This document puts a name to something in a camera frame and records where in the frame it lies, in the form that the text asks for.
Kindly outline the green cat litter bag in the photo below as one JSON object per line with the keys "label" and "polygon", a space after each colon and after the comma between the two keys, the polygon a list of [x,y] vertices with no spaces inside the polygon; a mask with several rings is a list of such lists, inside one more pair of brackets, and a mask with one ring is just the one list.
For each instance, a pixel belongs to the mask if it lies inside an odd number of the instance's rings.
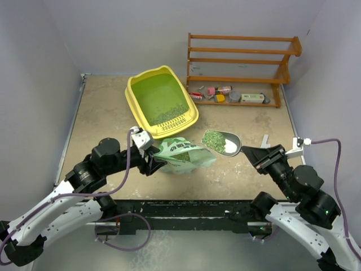
{"label": "green cat litter bag", "polygon": [[167,138],[159,145],[155,158],[166,161],[164,173],[186,174],[197,168],[209,168],[216,157],[208,149],[191,143],[183,137]]}

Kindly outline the silver metal scoop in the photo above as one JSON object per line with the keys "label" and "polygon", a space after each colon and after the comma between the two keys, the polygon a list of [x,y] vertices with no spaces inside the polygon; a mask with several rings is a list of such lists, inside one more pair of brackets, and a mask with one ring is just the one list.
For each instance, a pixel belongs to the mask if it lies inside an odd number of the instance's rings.
{"label": "silver metal scoop", "polygon": [[238,155],[242,147],[242,142],[238,135],[211,129],[205,131],[201,143],[205,147],[226,157]]}

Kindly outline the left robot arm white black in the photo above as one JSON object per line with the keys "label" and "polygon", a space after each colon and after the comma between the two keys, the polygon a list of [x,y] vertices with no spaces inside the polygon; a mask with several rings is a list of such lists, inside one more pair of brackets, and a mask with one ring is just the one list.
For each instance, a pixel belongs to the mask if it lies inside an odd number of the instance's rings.
{"label": "left robot arm white black", "polygon": [[53,241],[88,222],[122,217],[111,192],[98,193],[97,189],[115,173],[128,176],[131,168],[138,168],[141,174],[150,176],[167,163],[155,158],[159,150],[152,140],[138,135],[127,143],[127,149],[121,151],[118,140],[101,140],[36,206],[16,220],[1,221],[1,253],[7,257],[1,265],[27,265]]}

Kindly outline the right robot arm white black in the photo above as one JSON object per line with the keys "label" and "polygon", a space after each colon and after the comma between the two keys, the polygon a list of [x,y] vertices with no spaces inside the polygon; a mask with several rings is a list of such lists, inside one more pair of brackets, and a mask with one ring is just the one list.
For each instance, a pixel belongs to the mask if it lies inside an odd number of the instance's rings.
{"label": "right robot arm white black", "polygon": [[243,146],[241,152],[259,174],[269,175],[296,204],[293,217],[275,198],[260,192],[251,202],[251,215],[281,228],[316,259],[321,270],[360,270],[360,247],[346,227],[341,204],[321,187],[324,181],[309,165],[292,168],[282,145],[270,148]]}

